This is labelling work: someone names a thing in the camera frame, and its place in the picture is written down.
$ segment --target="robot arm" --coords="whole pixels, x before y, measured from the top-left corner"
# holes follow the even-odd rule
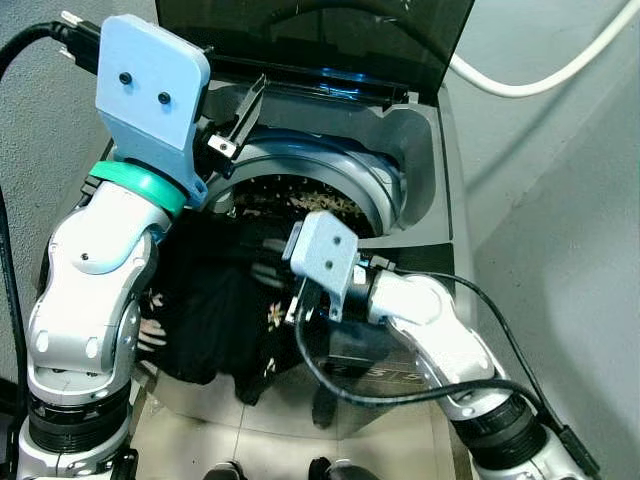
[[[283,258],[290,260],[294,273],[305,279],[294,301],[298,308],[309,303],[305,300],[309,281],[312,292],[319,286],[329,293],[329,317],[333,320],[340,320],[343,307],[353,305],[356,297],[356,308],[368,322],[386,324],[415,351],[416,365],[429,389],[507,379],[487,345],[457,317],[453,298],[441,283],[425,275],[363,270],[356,265],[359,255],[354,237],[327,212],[309,214],[301,226],[294,228]],[[304,321],[304,315],[299,313],[297,317],[298,322]],[[471,452],[481,478],[587,479],[563,442],[534,416],[518,394],[501,389],[468,389],[441,397],[439,404]]]
[[[382,271],[370,297],[370,320],[388,318],[388,328],[416,351],[416,364],[430,388],[507,376],[482,339],[457,318],[451,295],[423,275]],[[549,428],[517,394],[475,390],[439,400],[486,480],[586,480]]]
[[[199,206],[207,194],[193,161],[210,76],[202,50],[131,15],[108,18],[92,35],[100,41],[96,106],[116,149],[114,161],[90,172],[100,181],[90,202],[49,241],[47,287],[26,333],[19,479],[129,478],[135,470],[126,440],[138,297],[156,243],[185,204]]]

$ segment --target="laundry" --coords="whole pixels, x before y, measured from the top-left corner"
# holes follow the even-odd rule
[[[290,290],[251,274],[256,265],[285,270],[281,254],[263,247],[267,238],[282,238],[288,227],[281,225],[261,221],[256,228],[252,221],[249,228],[226,216],[184,212],[159,246],[140,302],[138,358],[185,382],[232,375],[238,399],[255,405],[278,373],[301,362],[293,329],[283,322]],[[326,355],[326,322],[311,322],[308,335],[314,353]]]

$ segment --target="screw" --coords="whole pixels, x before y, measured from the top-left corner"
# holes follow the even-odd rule
[[[171,95],[169,95],[167,92],[160,92],[158,94],[158,101],[161,104],[166,105],[171,101]]]
[[[123,85],[129,85],[131,83],[131,74],[129,72],[122,72],[118,78]]]

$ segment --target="floor tile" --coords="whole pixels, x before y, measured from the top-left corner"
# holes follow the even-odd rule
[[[436,459],[438,480],[456,480],[456,471],[451,452],[452,444],[449,433],[449,420],[437,403],[430,402],[427,405],[429,407],[431,430],[433,432],[433,448]],[[470,473],[470,469],[465,470],[465,476],[468,473]],[[460,476],[459,480],[471,479]]]
[[[337,422],[324,430],[313,424],[311,404],[316,388],[316,381],[304,366],[281,374],[255,407],[245,407],[241,428],[335,440]]]
[[[201,479],[216,463],[233,458],[237,440],[238,428],[177,415],[147,401],[132,441],[140,454],[137,478]]]
[[[471,455],[469,455],[469,461],[471,462],[471,475],[473,476],[473,480],[480,480],[480,475],[478,475],[478,471],[475,469],[473,465],[473,460],[471,459]]]
[[[382,480],[440,480],[429,413],[424,404],[396,407],[352,438],[340,440],[338,456]]]
[[[338,440],[352,437],[361,428],[389,413],[392,408],[366,408],[339,401],[336,413]]]
[[[305,480],[311,460],[337,457],[335,440],[318,440],[241,430],[236,449],[249,480]]]
[[[240,426],[244,405],[235,397],[231,376],[218,375],[207,385],[197,385],[160,373],[153,395],[174,413],[231,427]]]

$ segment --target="washing machine lid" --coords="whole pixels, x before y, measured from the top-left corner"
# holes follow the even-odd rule
[[[473,0],[156,0],[161,26],[214,48],[213,74],[347,100],[434,104]]]

